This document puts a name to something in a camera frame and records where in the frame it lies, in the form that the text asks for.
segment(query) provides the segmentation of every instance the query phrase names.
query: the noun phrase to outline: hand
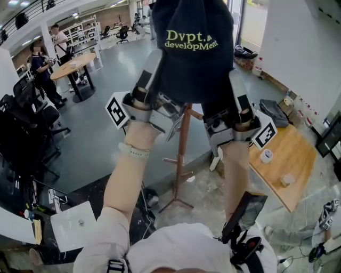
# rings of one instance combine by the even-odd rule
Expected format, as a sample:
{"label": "hand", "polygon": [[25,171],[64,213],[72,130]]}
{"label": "hand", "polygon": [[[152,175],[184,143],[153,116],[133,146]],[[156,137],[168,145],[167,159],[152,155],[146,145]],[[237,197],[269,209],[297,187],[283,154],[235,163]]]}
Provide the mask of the hand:
{"label": "hand", "polygon": [[150,150],[159,134],[149,123],[130,121],[125,143],[139,150]]}

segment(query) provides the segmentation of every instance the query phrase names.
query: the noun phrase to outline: white wall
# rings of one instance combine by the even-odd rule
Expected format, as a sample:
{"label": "white wall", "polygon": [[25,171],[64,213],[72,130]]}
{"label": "white wall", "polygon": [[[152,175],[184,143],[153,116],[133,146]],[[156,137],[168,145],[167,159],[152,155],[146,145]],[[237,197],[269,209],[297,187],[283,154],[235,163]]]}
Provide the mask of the white wall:
{"label": "white wall", "polygon": [[341,92],[340,26],[304,0],[271,0],[260,56],[265,72],[327,116]]}
{"label": "white wall", "polygon": [[11,59],[10,52],[0,47],[0,99],[5,94],[13,95],[13,87],[19,80],[19,76],[15,71],[14,64]]}

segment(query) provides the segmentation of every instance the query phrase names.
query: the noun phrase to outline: black t-shirt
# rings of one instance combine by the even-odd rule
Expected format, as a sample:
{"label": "black t-shirt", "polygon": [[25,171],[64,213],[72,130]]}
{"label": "black t-shirt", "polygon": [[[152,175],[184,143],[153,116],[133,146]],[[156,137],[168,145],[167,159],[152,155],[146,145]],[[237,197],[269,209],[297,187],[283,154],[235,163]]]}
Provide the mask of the black t-shirt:
{"label": "black t-shirt", "polygon": [[36,78],[41,82],[47,82],[50,79],[50,73],[48,73],[48,70],[45,70],[44,72],[39,73],[37,69],[44,66],[45,59],[44,57],[32,55],[32,71],[36,75]]}

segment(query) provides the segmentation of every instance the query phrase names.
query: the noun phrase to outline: wooden coat rack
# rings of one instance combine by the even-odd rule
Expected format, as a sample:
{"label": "wooden coat rack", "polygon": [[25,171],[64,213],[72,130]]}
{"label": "wooden coat rack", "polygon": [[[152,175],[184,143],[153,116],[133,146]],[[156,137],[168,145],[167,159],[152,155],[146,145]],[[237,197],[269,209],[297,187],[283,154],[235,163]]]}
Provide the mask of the wooden coat rack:
{"label": "wooden coat rack", "polygon": [[192,205],[186,203],[185,201],[181,200],[178,197],[178,192],[179,192],[179,187],[180,184],[183,181],[186,181],[188,178],[191,178],[193,176],[193,172],[188,172],[188,173],[183,173],[183,167],[185,166],[185,153],[186,153],[186,145],[187,145],[187,139],[188,139],[188,132],[190,128],[190,121],[191,121],[191,116],[195,117],[198,120],[202,120],[203,115],[194,111],[192,109],[192,104],[187,105],[187,108],[184,113],[184,117],[182,119],[182,124],[180,128],[180,140],[179,140],[179,148],[178,148],[178,153],[177,153],[177,159],[170,159],[170,158],[164,158],[163,160],[165,162],[169,162],[172,164],[176,164],[176,177],[175,181],[173,183],[173,199],[166,205],[164,206],[159,213],[164,211],[166,208],[168,208],[173,202],[180,202],[190,208],[194,208]]}

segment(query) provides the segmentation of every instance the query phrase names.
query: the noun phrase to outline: office chair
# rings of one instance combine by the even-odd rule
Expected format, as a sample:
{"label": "office chair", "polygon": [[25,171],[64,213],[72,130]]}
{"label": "office chair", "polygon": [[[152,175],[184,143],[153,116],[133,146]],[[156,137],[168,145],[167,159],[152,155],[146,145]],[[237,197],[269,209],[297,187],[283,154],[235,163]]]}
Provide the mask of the office chair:
{"label": "office chair", "polygon": [[128,42],[129,41],[126,39],[128,37],[128,31],[129,31],[129,27],[128,26],[123,26],[121,27],[121,29],[119,30],[119,34],[116,35],[117,38],[119,38],[120,40],[116,43],[121,43],[122,42]]}
{"label": "office chair", "polygon": [[[56,150],[59,148],[56,146],[54,142],[54,135],[67,131],[71,132],[69,127],[52,129],[53,124],[59,118],[59,112],[53,106],[47,106],[47,102],[41,103],[38,98],[44,97],[45,94],[43,90],[39,89],[40,94],[36,95],[36,89],[34,86],[34,81],[28,81],[26,79],[20,79],[13,88],[15,100],[18,105],[26,111],[30,121],[32,123],[38,124],[38,126],[42,127],[49,138],[52,140],[53,145]],[[33,111],[32,105],[35,106],[36,109],[41,109],[40,111]]]}
{"label": "office chair", "polygon": [[105,38],[109,38],[109,30],[110,30],[110,26],[106,26],[104,29],[104,32],[100,33],[100,35],[102,36],[101,40]]}
{"label": "office chair", "polygon": [[41,170],[48,171],[58,179],[59,175],[50,170],[47,163],[53,156],[60,154],[55,151],[46,157],[48,137],[36,124],[15,115],[17,108],[13,96],[6,95],[0,101],[0,153],[15,172],[16,179],[21,184],[31,187],[33,181],[52,188],[36,179]]}

